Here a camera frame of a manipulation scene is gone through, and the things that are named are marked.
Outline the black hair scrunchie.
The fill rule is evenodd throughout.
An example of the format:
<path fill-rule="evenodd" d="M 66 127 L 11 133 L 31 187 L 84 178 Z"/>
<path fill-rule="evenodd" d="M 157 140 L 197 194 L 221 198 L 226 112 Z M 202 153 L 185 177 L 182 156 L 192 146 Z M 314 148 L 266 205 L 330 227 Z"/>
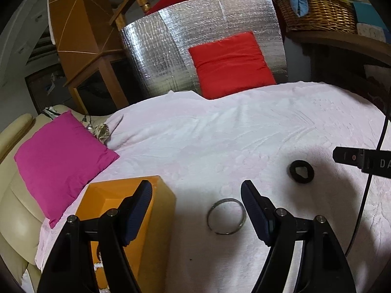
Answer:
<path fill-rule="evenodd" d="M 307 171 L 307 177 L 301 176 L 296 171 L 300 167 L 304 168 Z M 293 180 L 296 181 L 296 183 L 300 184 L 311 183 L 315 176 L 314 168 L 307 161 L 304 160 L 293 161 L 289 166 L 289 172 Z"/>

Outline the silver metal bangle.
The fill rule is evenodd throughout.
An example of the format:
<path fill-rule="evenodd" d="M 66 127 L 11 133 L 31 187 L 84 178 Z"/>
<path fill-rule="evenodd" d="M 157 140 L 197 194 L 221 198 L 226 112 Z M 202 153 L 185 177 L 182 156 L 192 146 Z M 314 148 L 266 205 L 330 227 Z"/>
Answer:
<path fill-rule="evenodd" d="M 245 224 L 247 213 L 242 202 L 234 198 L 220 199 L 208 210 L 206 224 L 217 235 L 233 235 Z"/>

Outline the orange cardboard tray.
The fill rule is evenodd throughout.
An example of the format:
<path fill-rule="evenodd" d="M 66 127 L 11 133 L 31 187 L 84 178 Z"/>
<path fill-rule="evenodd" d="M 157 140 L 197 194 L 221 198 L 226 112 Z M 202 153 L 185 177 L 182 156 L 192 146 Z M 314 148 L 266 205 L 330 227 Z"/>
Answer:
<path fill-rule="evenodd" d="M 152 199 L 135 240 L 124 248 L 142 292 L 164 292 L 176 197 L 160 176 L 91 183 L 76 211 L 81 220 L 98 218 L 131 196 L 140 182 L 152 185 Z"/>

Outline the pink white blanket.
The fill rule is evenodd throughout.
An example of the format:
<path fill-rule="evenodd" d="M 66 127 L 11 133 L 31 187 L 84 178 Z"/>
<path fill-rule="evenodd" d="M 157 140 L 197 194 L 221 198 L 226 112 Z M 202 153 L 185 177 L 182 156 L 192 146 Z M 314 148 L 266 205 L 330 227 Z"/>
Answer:
<path fill-rule="evenodd" d="M 249 221 L 218 236 L 206 225 L 214 202 L 240 197 L 243 181 L 293 215 L 325 216 L 359 292 L 372 286 L 390 256 L 390 181 L 375 177 L 355 229 L 367 176 L 335 163 L 337 146 L 373 149 L 383 113 L 372 103 L 322 83 L 286 83 L 209 101 L 170 92 L 124 108 L 109 147 L 119 158 L 98 181 L 158 175 L 176 195 L 168 292 L 250 292 L 268 248 Z M 289 166 L 307 161 L 311 183 Z"/>

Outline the magenta cushion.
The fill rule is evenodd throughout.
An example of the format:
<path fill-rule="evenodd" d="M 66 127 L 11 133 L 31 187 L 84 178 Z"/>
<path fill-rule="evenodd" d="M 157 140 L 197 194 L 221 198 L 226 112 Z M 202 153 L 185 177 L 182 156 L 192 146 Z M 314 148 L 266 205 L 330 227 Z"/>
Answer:
<path fill-rule="evenodd" d="M 35 132 L 14 156 L 26 188 L 50 228 L 84 187 L 118 158 L 70 111 Z"/>

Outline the patterned cloth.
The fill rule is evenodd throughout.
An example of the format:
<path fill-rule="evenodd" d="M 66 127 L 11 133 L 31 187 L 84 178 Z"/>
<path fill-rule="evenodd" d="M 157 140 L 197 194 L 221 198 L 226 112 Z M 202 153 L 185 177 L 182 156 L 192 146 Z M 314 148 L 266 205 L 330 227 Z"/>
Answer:
<path fill-rule="evenodd" d="M 106 145 L 110 140 L 112 133 L 116 130 L 122 120 L 123 115 L 117 116 L 109 121 L 106 119 L 102 121 L 101 117 L 99 117 L 98 120 L 93 120 L 90 115 L 82 115 L 82 118 L 79 121 L 95 138 Z"/>

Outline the beige leather sofa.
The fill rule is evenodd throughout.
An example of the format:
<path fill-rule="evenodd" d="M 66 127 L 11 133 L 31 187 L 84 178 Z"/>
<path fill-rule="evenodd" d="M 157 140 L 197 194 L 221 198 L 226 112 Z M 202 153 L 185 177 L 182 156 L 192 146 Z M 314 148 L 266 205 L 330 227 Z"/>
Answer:
<path fill-rule="evenodd" d="M 27 190 L 14 160 L 19 147 L 51 122 L 25 113 L 1 131 L 1 292 L 36 292 L 41 277 L 35 256 L 45 216 Z"/>

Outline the wooden side table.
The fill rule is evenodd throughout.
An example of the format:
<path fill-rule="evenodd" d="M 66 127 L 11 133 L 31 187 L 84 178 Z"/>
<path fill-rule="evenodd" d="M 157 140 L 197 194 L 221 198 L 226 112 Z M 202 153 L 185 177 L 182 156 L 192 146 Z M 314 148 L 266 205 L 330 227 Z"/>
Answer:
<path fill-rule="evenodd" d="M 372 38 L 337 31 L 289 31 L 286 35 L 295 42 L 346 49 L 390 66 L 390 45 Z"/>

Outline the teal box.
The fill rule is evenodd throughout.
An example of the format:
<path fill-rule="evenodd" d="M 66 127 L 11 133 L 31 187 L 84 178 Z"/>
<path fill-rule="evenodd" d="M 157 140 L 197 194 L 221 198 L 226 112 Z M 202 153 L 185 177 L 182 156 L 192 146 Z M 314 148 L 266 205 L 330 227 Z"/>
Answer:
<path fill-rule="evenodd" d="M 353 7 L 355 9 L 358 23 L 369 24 L 388 31 L 384 21 L 381 19 L 380 15 L 371 4 L 364 2 L 353 2 Z"/>

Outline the wicker basket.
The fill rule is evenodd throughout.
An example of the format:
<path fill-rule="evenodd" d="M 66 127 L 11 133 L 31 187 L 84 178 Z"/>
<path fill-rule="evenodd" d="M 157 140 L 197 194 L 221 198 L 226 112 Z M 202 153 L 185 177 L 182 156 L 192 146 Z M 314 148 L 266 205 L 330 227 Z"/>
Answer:
<path fill-rule="evenodd" d="M 307 0 L 307 15 L 298 17 L 291 8 L 290 0 L 275 0 L 286 31 L 335 31 L 357 34 L 353 4 L 345 0 Z"/>

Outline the silver foil insulation sheet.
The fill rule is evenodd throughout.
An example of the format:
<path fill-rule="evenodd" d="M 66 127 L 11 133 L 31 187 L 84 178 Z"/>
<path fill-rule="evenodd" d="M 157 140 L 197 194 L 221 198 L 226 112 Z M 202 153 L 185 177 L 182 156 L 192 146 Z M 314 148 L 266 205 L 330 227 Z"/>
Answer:
<path fill-rule="evenodd" d="M 121 30 L 125 50 L 146 97 L 169 91 L 200 93 L 189 48 L 251 31 L 277 83 L 288 81 L 286 53 L 272 0 L 188 0 Z"/>

